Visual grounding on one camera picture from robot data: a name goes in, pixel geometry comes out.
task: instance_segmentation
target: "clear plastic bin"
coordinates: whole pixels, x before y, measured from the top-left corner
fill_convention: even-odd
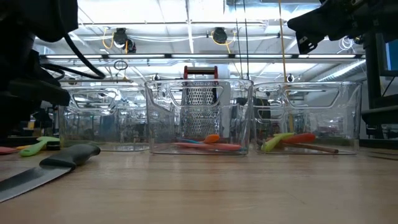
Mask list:
[[[149,149],[144,87],[115,85],[65,89],[71,101],[59,112],[63,147],[92,142],[103,151]]]
[[[145,87],[151,152],[248,153],[252,81],[161,80]],[[202,144],[211,134],[219,140]]]
[[[359,150],[359,83],[258,84],[253,105],[258,152],[356,154]],[[272,147],[269,141],[280,133],[295,135]]]

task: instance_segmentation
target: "wooden table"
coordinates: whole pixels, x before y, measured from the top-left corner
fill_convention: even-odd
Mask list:
[[[0,156],[0,180],[46,156]],[[398,163],[365,156],[102,152],[0,204],[0,222],[395,224]]]

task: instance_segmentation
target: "ceiling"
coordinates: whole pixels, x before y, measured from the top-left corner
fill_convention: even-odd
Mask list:
[[[85,54],[123,54],[121,49],[111,45],[112,33],[118,27],[127,28],[127,34],[137,47],[137,54],[228,54],[225,45],[217,45],[208,34],[215,27],[223,27],[229,37],[231,54],[281,54],[279,5],[276,0],[79,0],[79,29],[70,37],[80,51]],[[286,22],[320,6],[317,0],[282,0],[284,20],[284,47],[286,54],[297,54],[295,32]],[[35,41],[35,49],[41,54],[73,54],[64,40],[47,43]],[[322,41],[311,54],[363,54],[362,46],[340,40]],[[242,64],[242,71],[248,66]],[[223,62],[231,75],[241,70],[240,63]],[[314,76],[338,66],[340,63],[288,62],[286,72],[301,77]],[[182,76],[183,66],[214,66],[219,63],[200,63],[195,60],[177,62],[171,66],[136,66],[126,70],[126,76],[138,84],[150,80],[154,74],[178,78]],[[69,67],[88,71],[85,67]],[[113,75],[117,70],[100,67]],[[282,63],[250,62],[251,79],[259,82],[282,82],[284,67]]]

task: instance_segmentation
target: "metal grater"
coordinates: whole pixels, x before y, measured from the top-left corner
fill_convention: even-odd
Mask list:
[[[189,82],[189,87],[215,86],[214,82]],[[216,88],[185,88],[182,93],[182,105],[198,105],[181,109],[182,137],[203,139],[209,134],[220,132],[220,110],[218,107],[206,107],[217,101]]]

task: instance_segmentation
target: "knife blade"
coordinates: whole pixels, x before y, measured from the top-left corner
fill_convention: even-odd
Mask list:
[[[0,203],[73,171],[91,156],[96,156],[100,152],[101,149],[98,146],[77,144],[43,159],[38,167],[0,182]]]

